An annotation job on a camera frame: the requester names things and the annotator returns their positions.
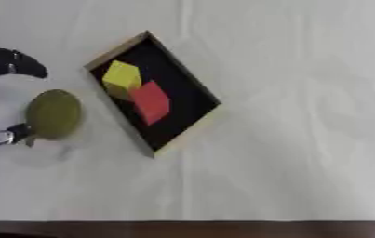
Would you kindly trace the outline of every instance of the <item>red cube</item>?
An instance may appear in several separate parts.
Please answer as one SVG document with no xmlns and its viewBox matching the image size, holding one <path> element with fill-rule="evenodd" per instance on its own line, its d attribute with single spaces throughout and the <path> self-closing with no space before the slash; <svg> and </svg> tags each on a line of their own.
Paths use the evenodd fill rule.
<svg viewBox="0 0 375 238">
<path fill-rule="evenodd" d="M 169 98 L 155 81 L 129 92 L 143 121 L 152 125 L 169 113 Z"/>
</svg>

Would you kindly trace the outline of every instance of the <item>wooden block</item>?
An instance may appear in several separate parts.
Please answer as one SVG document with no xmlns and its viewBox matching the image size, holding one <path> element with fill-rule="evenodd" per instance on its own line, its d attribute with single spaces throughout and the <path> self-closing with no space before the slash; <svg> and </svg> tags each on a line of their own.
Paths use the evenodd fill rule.
<svg viewBox="0 0 375 238">
<path fill-rule="evenodd" d="M 129 90 L 141 87 L 140 70 L 136 66 L 114 60 L 102 82 L 111 96 L 131 100 Z"/>
<path fill-rule="evenodd" d="M 129 94 L 138 113 L 148 126 L 169 113 L 169 98 L 155 81 L 150 81 L 138 89 L 130 90 Z"/>
</svg>

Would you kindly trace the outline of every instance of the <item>wooden tray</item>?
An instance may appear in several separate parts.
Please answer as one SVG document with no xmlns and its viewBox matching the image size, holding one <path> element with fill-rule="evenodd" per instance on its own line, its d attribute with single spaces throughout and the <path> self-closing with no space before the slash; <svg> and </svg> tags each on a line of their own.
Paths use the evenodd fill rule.
<svg viewBox="0 0 375 238">
<path fill-rule="evenodd" d="M 174 139 L 212 112 L 220 101 L 210 93 L 151 33 L 142 33 L 90 62 L 86 68 L 105 90 L 101 78 L 113 60 L 140 68 L 142 83 L 155 80 L 170 99 L 170 113 L 147 126 L 134 105 L 109 97 L 155 156 Z"/>
</svg>

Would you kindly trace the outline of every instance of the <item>table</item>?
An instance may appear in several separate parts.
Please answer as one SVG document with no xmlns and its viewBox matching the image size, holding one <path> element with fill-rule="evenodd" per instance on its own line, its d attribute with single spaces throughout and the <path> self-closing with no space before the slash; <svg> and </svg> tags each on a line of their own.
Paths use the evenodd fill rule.
<svg viewBox="0 0 375 238">
<path fill-rule="evenodd" d="M 83 65 L 150 30 L 222 101 L 144 157 Z M 44 90 L 86 121 L 0 148 L 0 219 L 375 220 L 375 0 L 0 0 L 0 47 L 49 79 L 0 77 L 0 128 Z"/>
</svg>

